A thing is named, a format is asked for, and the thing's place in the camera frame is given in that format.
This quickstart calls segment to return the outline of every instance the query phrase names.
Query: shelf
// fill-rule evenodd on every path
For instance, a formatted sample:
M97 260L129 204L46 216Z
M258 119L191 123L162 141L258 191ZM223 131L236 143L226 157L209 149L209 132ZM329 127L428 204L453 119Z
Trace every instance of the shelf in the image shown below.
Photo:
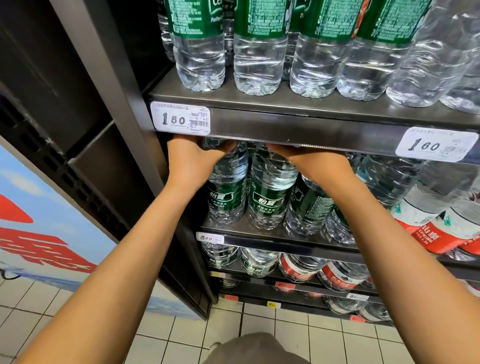
M233 288L221 288L219 296L221 298L226 298L233 301L259 304L270 307L271 303L279 303L280 308L282 309L342 318L344 320L362 320L355 314L338 315L330 311L321 298L306 298L301 292L298 291L294 291L292 293L281 293L274 290L272 287L255 283L241 282L238 286ZM390 321L375 322L375 324L393 326L393 323Z
M325 288L325 286L320 282L317 276L314 276L311 280L305 283L292 283L291 281L289 281L283 276L283 274L278 270L278 267L275 267L274 271L270 273L267 277L264 277L264 278L252 277L245 272L239 259L237 259L237 261L234 264L232 264L231 266L225 269L209 267L208 270L209 270L209 274L212 277L234 279L242 282L263 284L265 286L270 286L270 287L275 287L278 284L278 282L280 282L280 286L282 286L282 283L287 283L287 285L285 286L286 288L292 288L299 292L313 292L313 293L320 293L327 296L342 297L342 298L349 298L348 294L354 293L354 294L366 296L365 298L368 297L367 299L365 299L365 301L382 303L382 300L374 290L370 290L364 287L356 287L355 290L349 291L349 292L335 292L333 290Z
M324 230L308 237L290 234L282 224L270 231L259 230L250 224L246 214L228 225L207 217L198 231L222 235L227 245L365 264L357 247L339 244ZM480 281L480 262L458 262L445 255L438 260L458 279Z
M150 92L150 101L208 107L213 136L386 156L395 155L411 126L480 130L480 115L452 110L439 102L428 108L410 108L386 95L363 102L336 91L312 99L293 93L287 82L271 95L249 96L237 90L232 70L227 70L219 89L201 93L183 87L173 68ZM480 164L480 141L462 162Z

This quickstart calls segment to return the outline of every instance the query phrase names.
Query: floor tile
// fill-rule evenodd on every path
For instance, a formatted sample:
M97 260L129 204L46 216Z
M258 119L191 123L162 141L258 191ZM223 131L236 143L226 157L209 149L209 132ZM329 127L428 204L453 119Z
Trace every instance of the floor tile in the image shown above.
M36 281L32 284L16 308L43 314L47 307L52 303L59 290L60 289L57 287Z
M227 342L239 336L241 313L212 308L207 323L203 347L210 349L215 342Z
M385 340L379 342L384 364L415 364L404 344Z
M135 335L125 364L160 364L167 341Z
M8 315L12 312L11 308L7 307L0 307L0 326L3 322L7 319Z
M378 339L343 333L348 364L383 364Z
M48 316L55 316L72 294L73 292L60 290L44 314Z
M15 356L42 316L13 310L0 327L0 353Z
M169 341L202 347L207 322L176 317Z
M174 316L146 311L138 327L137 334L168 340L174 319Z
M396 328L385 325L375 325L379 339L403 342Z
M246 303L243 308L243 313L261 317L275 318L275 309L267 306L260 306L259 304Z
M349 334L368 336L370 338L377 338L374 324L367 324L366 322L356 322L350 320L342 320L343 332Z
M286 351L310 361L308 326L275 320L275 337Z
M40 331L42 331L42 329L50 322L51 319L52 318L50 316L42 316L28 339L25 341L25 344L23 344L22 348L18 352L18 355L21 355L26 350L26 348L28 348L28 346L33 342L33 340L37 337Z
M283 308L276 309L275 319L308 325L308 314L304 312L285 310Z
M14 359L8 356L0 356L0 364L10 364Z
M312 364L347 364L343 334L340 331L309 327Z
M269 334L275 335L275 320L272 318L243 314L241 335L252 334L254 332L268 332Z
M317 328L342 331L342 321L336 317L308 314L308 324Z
M34 281L28 278L6 280L0 286L0 305L14 308Z
M200 354L200 361L198 362L198 364L202 364L207 359L209 354L209 349L202 349L202 353Z
M201 348L168 342L162 364L198 364Z
M243 307L243 302L235 302L235 301L219 298L218 303L212 305L212 307L221 308L222 310L241 312L241 309Z

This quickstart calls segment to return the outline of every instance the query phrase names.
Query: person's left arm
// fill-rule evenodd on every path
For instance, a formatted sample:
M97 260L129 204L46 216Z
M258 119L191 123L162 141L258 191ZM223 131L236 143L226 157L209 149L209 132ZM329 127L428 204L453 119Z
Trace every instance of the person's left arm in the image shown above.
M18 364L120 364L130 348L186 205L235 142L204 151L168 142L169 177L133 229L72 295Z

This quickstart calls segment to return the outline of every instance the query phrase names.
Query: tile floor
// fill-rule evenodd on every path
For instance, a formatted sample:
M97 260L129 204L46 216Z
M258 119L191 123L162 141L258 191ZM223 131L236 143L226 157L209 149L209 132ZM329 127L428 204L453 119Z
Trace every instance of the tile floor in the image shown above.
M25 278L0 282L0 364L11 364L70 296ZM200 364L214 342L257 331L313 364L413 364L394 328L226 300L208 322L145 313L125 364Z

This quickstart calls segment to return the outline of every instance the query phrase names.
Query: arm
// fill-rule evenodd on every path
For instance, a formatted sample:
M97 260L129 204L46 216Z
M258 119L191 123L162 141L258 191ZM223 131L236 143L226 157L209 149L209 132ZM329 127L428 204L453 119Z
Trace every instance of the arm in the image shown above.
M192 137L168 142L168 182L20 358L19 364L122 363L187 203L234 142L201 150Z
M422 364L478 363L480 302L408 234L335 152L269 145L320 185L355 236L410 354Z

